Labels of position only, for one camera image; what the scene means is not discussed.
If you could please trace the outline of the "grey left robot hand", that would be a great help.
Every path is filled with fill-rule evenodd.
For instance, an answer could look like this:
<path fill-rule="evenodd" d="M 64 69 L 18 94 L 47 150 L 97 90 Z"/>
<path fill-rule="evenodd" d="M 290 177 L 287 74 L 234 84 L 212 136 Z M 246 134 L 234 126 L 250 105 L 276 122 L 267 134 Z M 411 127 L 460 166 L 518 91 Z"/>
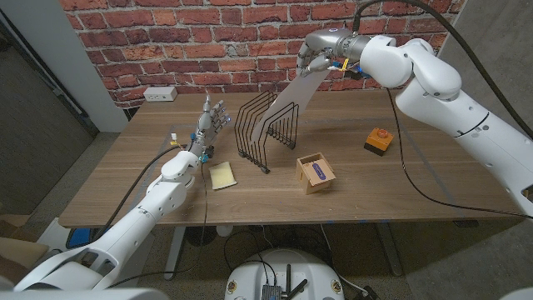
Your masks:
<path fill-rule="evenodd" d="M 201 162 L 212 158 L 214 153 L 214 142 L 217 134 L 231 121 L 231 117 L 226 113 L 224 101 L 221 100 L 212 105 L 211 97 L 206 95 L 196 131 L 192 134 L 191 143 L 187 150 L 199 157 Z"/>

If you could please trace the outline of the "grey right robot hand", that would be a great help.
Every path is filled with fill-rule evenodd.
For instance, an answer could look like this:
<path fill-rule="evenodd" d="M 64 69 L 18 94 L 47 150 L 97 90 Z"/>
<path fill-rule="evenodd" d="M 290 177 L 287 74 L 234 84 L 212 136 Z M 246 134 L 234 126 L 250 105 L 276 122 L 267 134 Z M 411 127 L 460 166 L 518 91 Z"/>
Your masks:
<path fill-rule="evenodd" d="M 356 35 L 345 28 L 329 28 L 306 35 L 296 58 L 296 74 L 302 78 L 327 70 L 332 57 L 345 57 Z"/>

